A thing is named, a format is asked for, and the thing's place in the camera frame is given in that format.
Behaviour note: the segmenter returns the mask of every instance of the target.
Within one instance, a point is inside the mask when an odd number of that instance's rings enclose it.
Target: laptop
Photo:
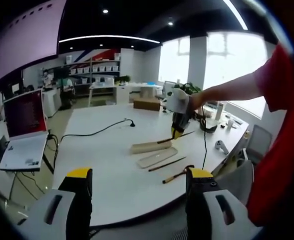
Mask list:
[[[0,170],[39,171],[48,136],[41,89],[6,100],[3,107],[9,143]]]

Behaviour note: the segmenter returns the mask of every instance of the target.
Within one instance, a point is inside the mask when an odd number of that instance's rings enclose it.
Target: desk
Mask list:
[[[43,112],[48,118],[52,117],[61,107],[60,89],[43,91]]]
[[[199,124],[192,121],[185,132],[195,132],[173,141],[178,154],[158,165],[187,156],[184,160],[153,172],[140,169],[136,162],[154,152],[130,154],[131,145],[169,138],[172,114],[134,109],[132,104],[75,109],[65,134],[94,133],[124,118],[132,119],[136,127],[124,122],[94,136],[66,137],[59,145],[54,189],[58,189],[73,169],[93,169],[91,226],[122,222],[165,206],[185,193],[186,179],[180,176],[167,184],[162,184],[162,180],[180,172],[186,165],[201,168],[203,164],[204,133]],[[231,152],[247,127],[243,122],[237,129],[227,131],[218,127],[214,134],[206,135],[206,170],[214,171],[226,158],[221,150],[214,148],[215,142],[223,140]]]
[[[132,82],[124,86],[114,85],[114,84],[103,84],[96,85],[92,84],[89,87],[89,98],[88,98],[88,107],[90,107],[92,92],[94,89],[108,89],[113,88],[113,94],[115,97],[116,104],[128,104],[129,103],[129,94],[131,88],[141,88],[140,96],[142,98],[153,98],[155,96],[154,89],[162,88],[158,85],[148,85],[146,83],[136,83]]]

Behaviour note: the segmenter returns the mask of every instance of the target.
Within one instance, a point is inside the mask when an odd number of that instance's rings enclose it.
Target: cardboard box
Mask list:
[[[134,109],[144,109],[151,111],[160,110],[160,101],[156,98],[136,98],[133,101]]]

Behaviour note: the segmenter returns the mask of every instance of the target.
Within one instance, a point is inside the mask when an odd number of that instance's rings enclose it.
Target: floor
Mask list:
[[[112,96],[93,97],[91,105],[105,105],[105,101],[110,100],[111,97]],[[131,99],[135,97],[137,97],[136,93],[132,93],[130,96]],[[87,104],[87,98],[80,98],[77,100],[77,102],[73,105],[71,109],[58,111],[53,117],[48,119],[48,129],[51,129],[51,132],[57,135],[58,139],[60,139],[65,132],[68,120],[72,114],[73,109],[86,108]],[[51,165],[53,165],[54,149],[55,145],[54,142],[51,140],[48,142],[45,148],[45,155],[47,156]],[[52,174],[48,170],[46,165],[44,163],[42,164],[43,165],[40,171],[35,172],[34,175],[32,173],[24,173],[24,176],[22,173],[18,173],[13,183],[10,200],[0,200],[0,205],[5,210],[9,219],[11,219],[13,223],[17,223],[21,219],[26,218],[28,215],[28,208],[33,205],[36,199],[39,199],[44,193],[51,189]],[[235,169],[235,163],[231,161],[231,163],[224,167],[220,172],[230,172],[233,169]]]

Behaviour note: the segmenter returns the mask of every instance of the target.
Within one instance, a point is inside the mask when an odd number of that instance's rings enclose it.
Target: black ceiling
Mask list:
[[[0,6],[0,27],[18,14],[44,0],[7,1]],[[260,33],[269,42],[276,38],[267,23],[241,0],[232,0],[242,15],[249,31]],[[167,25],[172,17],[174,26]],[[209,31],[242,28],[222,0],[67,0],[60,26],[60,40],[87,35],[123,35],[164,42],[182,36],[204,36]],[[148,50],[156,43],[121,39],[88,38],[59,44],[59,53],[100,48],[129,48]]]

